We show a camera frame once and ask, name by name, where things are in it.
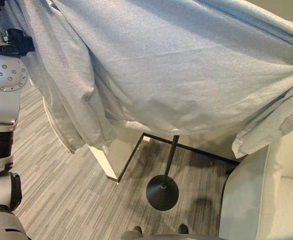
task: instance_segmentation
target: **gray sheet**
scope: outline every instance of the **gray sheet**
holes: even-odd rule
[[[112,125],[193,135],[243,126],[236,157],[293,130],[293,23],[244,0],[16,0],[0,26],[60,139],[107,151]]]

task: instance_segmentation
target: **floor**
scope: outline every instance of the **floor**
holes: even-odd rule
[[[22,93],[14,135],[14,168],[23,200],[14,212],[33,240],[116,240],[141,226],[144,235],[173,234],[182,223],[193,234],[217,236],[225,172],[234,166],[177,148],[169,175],[179,200],[153,209],[146,186],[162,174],[170,145],[142,141],[121,182],[108,180],[87,147],[72,155],[51,130],[42,97],[29,84]]]

